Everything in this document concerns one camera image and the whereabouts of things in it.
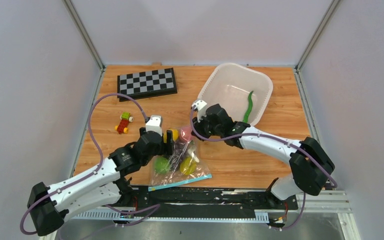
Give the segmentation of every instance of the bag of toy fruit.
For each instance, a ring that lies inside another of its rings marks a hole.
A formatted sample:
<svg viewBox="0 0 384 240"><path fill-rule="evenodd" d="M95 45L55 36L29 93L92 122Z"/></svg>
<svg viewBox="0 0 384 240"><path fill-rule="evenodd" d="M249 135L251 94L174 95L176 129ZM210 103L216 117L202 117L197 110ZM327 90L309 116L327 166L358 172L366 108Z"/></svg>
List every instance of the bag of toy fruit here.
<svg viewBox="0 0 384 240"><path fill-rule="evenodd" d="M198 140L191 136L191 127L171 130L174 140L173 155L155 156L152 159L148 191L212 178L208 166L198 157Z"/></svg>

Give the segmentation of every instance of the white plastic bin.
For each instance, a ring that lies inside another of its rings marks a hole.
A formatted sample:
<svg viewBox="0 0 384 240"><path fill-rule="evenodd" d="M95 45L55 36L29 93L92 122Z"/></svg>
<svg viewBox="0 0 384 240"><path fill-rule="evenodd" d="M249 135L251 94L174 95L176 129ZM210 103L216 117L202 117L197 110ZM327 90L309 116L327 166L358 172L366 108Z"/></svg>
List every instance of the white plastic bin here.
<svg viewBox="0 0 384 240"><path fill-rule="evenodd" d="M273 82L264 73L236 63L223 63L209 76L198 98L209 106L220 104L234 121L242 121L251 91L254 91L253 106L248 123L254 126L260 121L273 91Z"/></svg>

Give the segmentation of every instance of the wooden tabletop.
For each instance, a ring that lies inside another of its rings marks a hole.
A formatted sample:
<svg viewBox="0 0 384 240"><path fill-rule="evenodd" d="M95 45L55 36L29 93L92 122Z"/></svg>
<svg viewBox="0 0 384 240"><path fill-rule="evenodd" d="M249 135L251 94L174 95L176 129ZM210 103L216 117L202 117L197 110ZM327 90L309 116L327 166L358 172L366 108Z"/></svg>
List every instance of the wooden tabletop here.
<svg viewBox="0 0 384 240"><path fill-rule="evenodd" d="M163 131L189 125L190 107L198 93L211 75L215 66L166 66L166 65L110 65L106 68L98 94L117 92L117 76L149 70L174 68L177 94L139 99L138 102L150 115L163 117ZM277 136L303 140L309 136L298 87L292 68L288 67L250 67L262 72L273 81L273 93L267 108L256 128ZM129 124L127 134L118 134L114 126L120 123L120 115L130 112L135 121ZM93 134L102 148L104 157L126 143L137 141L139 128L144 127L140 111L132 102L119 102L116 96L101 101L92 115ZM267 188L274 178L291 172L290 167L265 154L239 149L224 142L202 142L198 156L205 161L211 179L188 184L196 187ZM99 162L99 154L89 134L77 162L75 174L91 168ZM131 174L132 184L148 185L150 164Z"/></svg>

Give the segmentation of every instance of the green snake toy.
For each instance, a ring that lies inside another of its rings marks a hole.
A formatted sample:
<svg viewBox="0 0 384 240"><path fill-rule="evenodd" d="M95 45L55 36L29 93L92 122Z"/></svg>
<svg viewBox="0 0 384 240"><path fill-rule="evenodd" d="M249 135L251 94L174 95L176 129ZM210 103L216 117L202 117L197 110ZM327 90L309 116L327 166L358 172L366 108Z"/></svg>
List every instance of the green snake toy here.
<svg viewBox="0 0 384 240"><path fill-rule="evenodd" d="M253 92L254 91L251 91L248 94L248 109L246 110L245 114L243 115L242 122L244 122L246 124L248 123L248 117L250 116L251 110L253 109L253 99L252 99Z"/></svg>

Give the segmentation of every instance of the red toy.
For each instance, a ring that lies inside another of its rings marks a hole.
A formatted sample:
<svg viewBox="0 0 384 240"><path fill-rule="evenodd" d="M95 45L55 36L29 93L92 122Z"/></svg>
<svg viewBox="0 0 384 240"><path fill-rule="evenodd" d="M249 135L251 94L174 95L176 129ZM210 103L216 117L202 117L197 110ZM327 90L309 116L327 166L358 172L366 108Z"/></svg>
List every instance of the red toy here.
<svg viewBox="0 0 384 240"><path fill-rule="evenodd" d="M115 126L115 130L118 132L118 134L126 134L129 131L127 126L129 123L133 122L133 117L130 116L129 112L123 112L123 114L120 116L120 119L120 124Z"/></svg>

